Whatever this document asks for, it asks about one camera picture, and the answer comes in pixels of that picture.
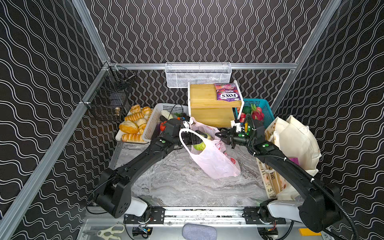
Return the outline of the green cabbage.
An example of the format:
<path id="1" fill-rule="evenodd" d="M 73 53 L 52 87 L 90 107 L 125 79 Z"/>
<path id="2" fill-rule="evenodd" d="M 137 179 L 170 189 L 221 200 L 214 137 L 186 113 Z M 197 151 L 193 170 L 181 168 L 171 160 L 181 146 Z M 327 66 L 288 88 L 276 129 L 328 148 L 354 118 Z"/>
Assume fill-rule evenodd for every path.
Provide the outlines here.
<path id="1" fill-rule="evenodd" d="M 197 151 L 203 151 L 206 148 L 206 144 L 201 142 L 199 144 L 193 145 L 194 149 Z"/>

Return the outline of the pink plastic grocery bag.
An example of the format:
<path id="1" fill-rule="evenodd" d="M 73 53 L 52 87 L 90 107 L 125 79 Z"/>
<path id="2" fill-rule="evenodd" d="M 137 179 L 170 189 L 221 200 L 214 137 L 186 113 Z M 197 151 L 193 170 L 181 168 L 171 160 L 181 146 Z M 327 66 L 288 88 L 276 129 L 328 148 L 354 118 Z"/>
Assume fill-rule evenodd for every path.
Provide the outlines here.
<path id="1" fill-rule="evenodd" d="M 239 162 L 228 156 L 226 147 L 216 133 L 219 129 L 207 126 L 191 118 L 187 128 L 180 129 L 179 138 L 182 146 L 187 150 L 191 159 L 211 178 L 221 179 L 226 177 L 237 177 L 241 173 Z M 198 143 L 188 143 L 183 134 L 188 137 L 196 137 L 205 144 L 203 150 L 194 148 Z"/>

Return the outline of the red tomato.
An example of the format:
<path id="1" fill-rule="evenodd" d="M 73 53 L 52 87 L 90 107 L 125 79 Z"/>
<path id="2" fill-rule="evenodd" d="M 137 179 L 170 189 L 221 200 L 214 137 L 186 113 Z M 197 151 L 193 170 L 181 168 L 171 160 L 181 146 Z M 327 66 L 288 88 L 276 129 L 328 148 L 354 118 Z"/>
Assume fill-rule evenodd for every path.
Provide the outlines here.
<path id="1" fill-rule="evenodd" d="M 167 123 L 167 121 L 164 121 L 164 122 L 162 122 L 162 123 L 160 124 L 160 131 L 161 131 L 161 132 L 164 132 L 164 131 L 165 131 L 165 129 L 166 129 L 166 123 Z"/>

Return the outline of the cream canvas tote bag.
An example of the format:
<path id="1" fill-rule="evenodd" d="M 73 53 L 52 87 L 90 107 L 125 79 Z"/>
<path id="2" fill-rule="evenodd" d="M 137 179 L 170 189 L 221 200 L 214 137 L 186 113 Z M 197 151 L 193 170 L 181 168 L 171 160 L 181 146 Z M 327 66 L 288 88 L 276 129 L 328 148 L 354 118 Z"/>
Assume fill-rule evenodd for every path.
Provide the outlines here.
<path id="1" fill-rule="evenodd" d="M 300 167 L 311 176 L 318 173 L 317 165 L 322 156 L 318 142 L 308 126 L 293 116 L 286 120 L 277 117 L 265 130 L 266 140 L 275 144 L 290 158 L 298 158 Z M 299 193 L 272 167 L 257 160 L 264 187 L 269 199 L 293 201 Z"/>

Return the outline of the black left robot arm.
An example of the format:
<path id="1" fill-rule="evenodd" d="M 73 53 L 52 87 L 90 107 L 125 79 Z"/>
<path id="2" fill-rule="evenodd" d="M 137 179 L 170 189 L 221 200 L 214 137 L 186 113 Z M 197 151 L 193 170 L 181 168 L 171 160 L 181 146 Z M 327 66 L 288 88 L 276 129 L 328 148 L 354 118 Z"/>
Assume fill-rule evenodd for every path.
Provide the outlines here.
<path id="1" fill-rule="evenodd" d="M 151 140 L 149 146 L 127 164 L 103 171 L 99 186 L 94 191 L 94 202 L 114 218 L 132 210 L 132 185 L 152 165 L 164 159 L 177 147 L 201 144 L 207 134 L 186 129 L 184 122 L 171 119 L 165 130 Z"/>

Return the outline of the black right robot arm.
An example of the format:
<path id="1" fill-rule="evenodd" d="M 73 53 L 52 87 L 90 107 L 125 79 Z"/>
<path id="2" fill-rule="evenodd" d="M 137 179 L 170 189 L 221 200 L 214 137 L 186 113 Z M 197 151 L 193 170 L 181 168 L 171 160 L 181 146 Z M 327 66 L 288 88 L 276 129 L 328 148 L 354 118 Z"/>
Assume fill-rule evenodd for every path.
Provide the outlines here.
<path id="1" fill-rule="evenodd" d="M 301 222 L 309 230 L 315 233 L 325 232 L 336 240 L 340 237 L 327 228 L 342 219 L 346 219 L 352 229 L 353 239 L 360 239 L 352 217 L 342 207 L 340 190 L 331 184 L 324 184 L 286 157 L 279 147 L 265 139 L 264 131 L 265 127 L 261 121 L 248 119 L 241 124 L 240 132 L 237 132 L 236 127 L 232 127 L 216 133 L 216 136 L 232 147 L 245 146 L 252 157 L 272 167 L 304 199 L 303 203 L 296 207 L 292 217 L 289 216 L 287 210 L 273 211 L 274 201 L 267 204 L 269 214 L 273 218 Z"/>

